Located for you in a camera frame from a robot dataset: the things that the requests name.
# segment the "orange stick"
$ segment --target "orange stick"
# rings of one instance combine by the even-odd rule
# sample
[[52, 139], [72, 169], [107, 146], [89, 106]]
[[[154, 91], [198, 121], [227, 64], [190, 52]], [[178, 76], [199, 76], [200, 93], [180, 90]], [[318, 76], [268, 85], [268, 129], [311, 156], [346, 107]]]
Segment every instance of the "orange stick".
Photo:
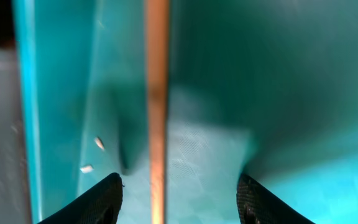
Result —
[[169, 0], [146, 0], [147, 107], [152, 224], [165, 223], [168, 27]]

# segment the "bright turquoise surface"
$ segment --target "bright turquoise surface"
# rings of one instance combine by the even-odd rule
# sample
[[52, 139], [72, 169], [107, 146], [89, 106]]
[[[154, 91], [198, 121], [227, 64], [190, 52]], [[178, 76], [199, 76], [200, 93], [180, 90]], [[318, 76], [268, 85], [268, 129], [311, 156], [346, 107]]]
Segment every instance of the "bright turquoise surface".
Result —
[[[119, 172], [119, 223], [150, 223], [144, 2], [15, 7], [33, 221]], [[169, 223], [239, 223], [244, 166], [310, 220], [358, 223], [358, 1], [172, 0], [171, 23]]]

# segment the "textured teal mat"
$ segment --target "textured teal mat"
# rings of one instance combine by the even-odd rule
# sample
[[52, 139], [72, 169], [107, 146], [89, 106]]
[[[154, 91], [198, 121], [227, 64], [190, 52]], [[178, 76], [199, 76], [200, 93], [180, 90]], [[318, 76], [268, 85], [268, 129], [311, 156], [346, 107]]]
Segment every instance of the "textured teal mat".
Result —
[[[143, 2], [16, 18], [34, 222], [120, 172], [119, 223], [150, 223]], [[239, 223], [243, 167], [314, 222], [358, 223], [358, 1], [172, 0], [170, 46], [169, 223]]]

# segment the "wooden stick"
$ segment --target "wooden stick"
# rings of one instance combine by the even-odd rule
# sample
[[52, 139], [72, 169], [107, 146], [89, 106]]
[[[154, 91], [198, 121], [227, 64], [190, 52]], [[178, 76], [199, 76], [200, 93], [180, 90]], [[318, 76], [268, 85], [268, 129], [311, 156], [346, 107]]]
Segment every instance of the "wooden stick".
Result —
[[146, 0], [147, 107], [152, 224], [165, 223], [168, 27], [169, 0]]

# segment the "gray metal object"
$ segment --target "gray metal object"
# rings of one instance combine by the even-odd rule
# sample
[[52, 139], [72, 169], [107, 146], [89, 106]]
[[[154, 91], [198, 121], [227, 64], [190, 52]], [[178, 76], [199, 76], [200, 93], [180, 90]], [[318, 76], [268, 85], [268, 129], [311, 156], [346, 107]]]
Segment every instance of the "gray metal object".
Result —
[[28, 191], [16, 51], [0, 49], [0, 223], [30, 223]]

